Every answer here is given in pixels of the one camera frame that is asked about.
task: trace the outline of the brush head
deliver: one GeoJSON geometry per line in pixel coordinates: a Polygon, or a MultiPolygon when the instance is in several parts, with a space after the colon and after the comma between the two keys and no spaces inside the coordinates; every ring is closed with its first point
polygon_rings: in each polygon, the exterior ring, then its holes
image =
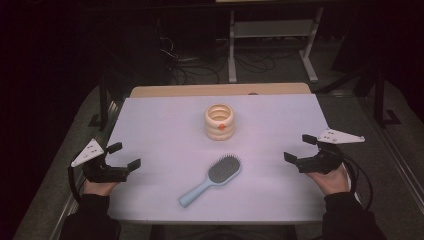
{"type": "Polygon", "coordinates": [[[208,171],[209,179],[217,184],[225,183],[240,171],[240,160],[232,155],[222,156],[208,171]]]}

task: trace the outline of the white table surface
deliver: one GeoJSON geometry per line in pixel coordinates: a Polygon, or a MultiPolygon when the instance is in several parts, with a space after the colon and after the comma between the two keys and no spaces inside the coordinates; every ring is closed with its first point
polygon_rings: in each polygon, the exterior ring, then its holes
{"type": "Polygon", "coordinates": [[[296,224],[322,220],[324,195],[283,152],[318,152],[302,134],[319,136],[327,123],[313,94],[152,97],[126,99],[109,144],[123,149],[106,158],[141,167],[111,195],[109,214],[146,223],[296,224]],[[235,134],[213,141],[205,133],[207,107],[224,103],[235,112],[235,134]],[[206,190],[187,208],[178,198],[202,183],[209,167],[233,153],[242,164],[231,182],[206,190]]]}

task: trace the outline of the cream colored cup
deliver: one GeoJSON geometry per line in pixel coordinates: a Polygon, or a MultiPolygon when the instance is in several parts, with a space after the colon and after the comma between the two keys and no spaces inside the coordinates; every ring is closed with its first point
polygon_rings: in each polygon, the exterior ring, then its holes
{"type": "Polygon", "coordinates": [[[215,104],[205,111],[206,134],[215,141],[224,141],[234,134],[234,111],[225,104],[215,104]]]}

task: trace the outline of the human arm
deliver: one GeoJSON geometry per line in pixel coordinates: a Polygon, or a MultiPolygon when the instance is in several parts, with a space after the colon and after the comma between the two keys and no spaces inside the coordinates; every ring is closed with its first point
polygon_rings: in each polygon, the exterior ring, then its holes
{"type": "Polygon", "coordinates": [[[362,208],[349,190],[346,170],[342,165],[328,174],[307,173],[326,195],[327,212],[323,216],[324,240],[386,239],[375,222],[374,214],[362,208]]]}
{"type": "Polygon", "coordinates": [[[118,239],[121,226],[107,215],[109,195],[117,184],[92,183],[86,180],[78,211],[66,218],[60,240],[118,239]]]}

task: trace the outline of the white bracket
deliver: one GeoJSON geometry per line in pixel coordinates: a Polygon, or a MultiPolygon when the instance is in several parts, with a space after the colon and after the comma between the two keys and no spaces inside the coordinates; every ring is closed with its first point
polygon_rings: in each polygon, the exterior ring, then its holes
{"type": "Polygon", "coordinates": [[[363,136],[359,137],[333,129],[327,129],[318,137],[318,141],[332,144],[342,144],[365,142],[365,138],[363,136]]]}
{"type": "Polygon", "coordinates": [[[91,139],[88,145],[81,151],[81,153],[75,158],[71,163],[72,167],[76,167],[80,164],[87,162],[97,156],[100,156],[104,153],[102,147],[95,139],[91,139]]]}

